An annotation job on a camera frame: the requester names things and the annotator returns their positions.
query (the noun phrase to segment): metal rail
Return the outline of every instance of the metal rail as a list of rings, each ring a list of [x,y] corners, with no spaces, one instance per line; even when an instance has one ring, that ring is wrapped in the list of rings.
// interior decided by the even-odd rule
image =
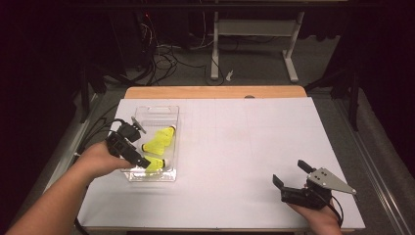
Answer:
[[[363,162],[363,166],[366,169],[369,179],[372,182],[373,188],[375,189],[376,193],[378,194],[379,200],[381,201],[382,206],[387,213],[392,226],[397,235],[411,235],[412,232],[408,227],[407,222],[405,221],[402,213],[399,210],[395,202],[395,198],[388,188],[387,184],[385,183],[382,174],[378,171],[375,162],[373,161],[369,151],[366,149],[365,145],[363,144],[363,140],[361,139],[358,132],[354,131],[351,127],[348,118],[347,118],[347,110],[345,104],[340,101],[335,101],[335,106],[339,110],[342,118],[344,119],[348,130],[350,131],[354,143],[356,144],[358,151],[360,152],[361,160]]]

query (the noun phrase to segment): white desk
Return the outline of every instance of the white desk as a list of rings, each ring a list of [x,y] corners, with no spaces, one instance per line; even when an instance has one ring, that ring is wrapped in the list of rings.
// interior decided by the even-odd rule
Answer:
[[[130,183],[115,171],[94,180],[78,217],[87,229],[305,230],[272,174],[300,188],[301,159],[345,180],[311,98],[124,99],[116,117],[143,105],[180,107],[177,179]],[[334,195],[343,229],[364,228],[352,196]]]

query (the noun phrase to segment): wooden table edge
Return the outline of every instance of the wooden table edge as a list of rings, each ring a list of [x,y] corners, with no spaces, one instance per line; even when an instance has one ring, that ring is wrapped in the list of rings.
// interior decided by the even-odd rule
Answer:
[[[303,87],[282,86],[150,86],[130,87],[124,99],[237,99],[307,97]]]

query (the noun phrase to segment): yellow object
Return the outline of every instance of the yellow object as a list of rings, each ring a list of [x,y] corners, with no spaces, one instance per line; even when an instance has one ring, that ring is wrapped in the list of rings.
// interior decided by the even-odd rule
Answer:
[[[164,154],[164,147],[170,145],[171,140],[173,139],[174,131],[175,128],[173,126],[158,130],[155,137],[149,142],[143,144],[141,149],[146,153],[156,155]]]
[[[156,172],[164,167],[164,160],[152,158],[149,156],[144,156],[144,158],[150,161],[149,166],[146,168],[146,173]]]
[[[150,140],[149,142],[143,144],[141,146],[141,149],[146,153],[151,153],[151,154],[156,154],[156,155],[164,154],[164,144],[157,138],[154,138]]]
[[[156,132],[154,139],[162,142],[164,146],[167,147],[171,143],[171,139],[173,138],[174,131],[175,131],[175,128],[173,126],[163,128]]]

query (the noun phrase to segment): forearm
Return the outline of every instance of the forearm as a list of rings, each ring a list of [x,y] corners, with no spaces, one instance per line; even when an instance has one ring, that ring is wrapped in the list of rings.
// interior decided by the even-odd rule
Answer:
[[[69,234],[91,178],[70,168],[8,234]]]

